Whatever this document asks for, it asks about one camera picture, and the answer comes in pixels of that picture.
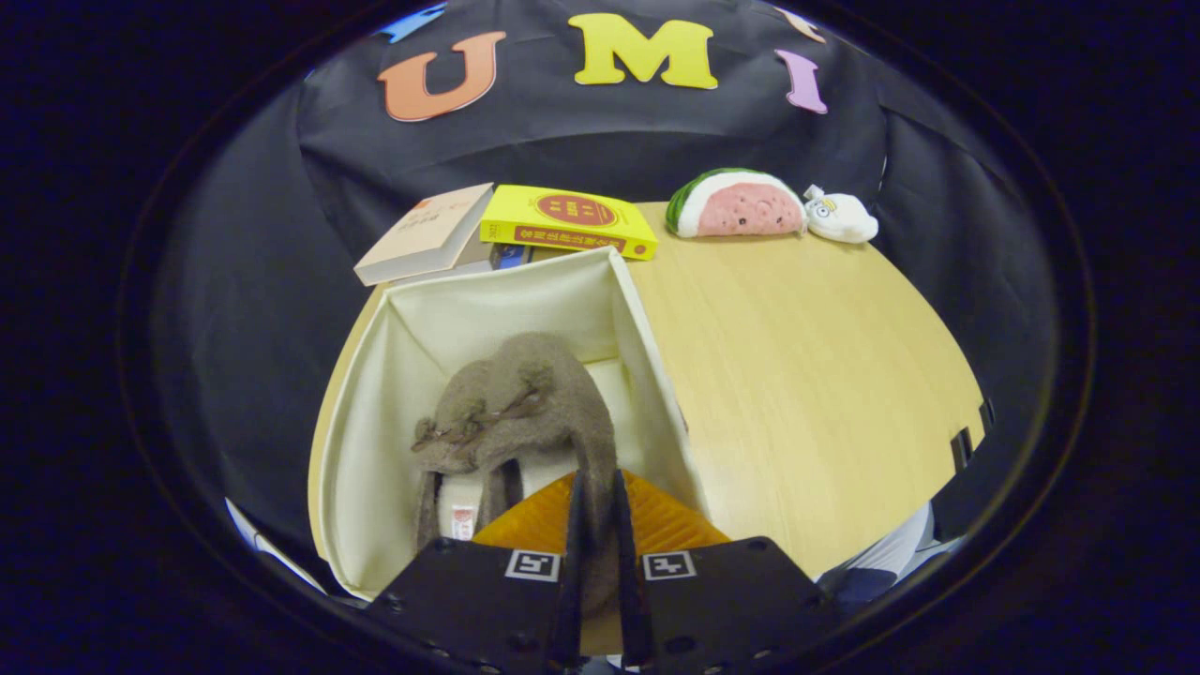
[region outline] yellow book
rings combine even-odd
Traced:
[[[659,240],[634,204],[548,187],[500,185],[480,221],[481,241],[587,250],[614,246],[637,261],[654,257]]]

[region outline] watermelon plush toy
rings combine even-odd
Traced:
[[[667,228],[684,238],[806,231],[796,192],[768,173],[746,168],[713,169],[676,191]]]

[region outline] white plush toy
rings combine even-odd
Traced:
[[[805,222],[811,232],[846,244],[870,241],[880,233],[880,221],[851,195],[826,195],[816,185],[804,191]]]

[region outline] brown stuffed animal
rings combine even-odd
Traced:
[[[446,384],[432,419],[416,425],[421,476],[416,545],[439,536],[437,492],[445,473],[486,472],[476,527],[523,498],[516,458],[560,452],[570,442],[583,474],[583,613],[616,592],[617,543],[612,490],[617,449],[612,419],[583,364],[559,339],[523,333],[487,360],[473,362]]]

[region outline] orange letter u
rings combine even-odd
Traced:
[[[437,58],[433,52],[413,56],[379,73],[388,114],[400,121],[421,121],[478,101],[496,83],[496,43],[505,35],[503,30],[485,32],[451,47],[462,52],[467,72],[462,84],[444,94],[430,94],[425,88],[425,66]]]

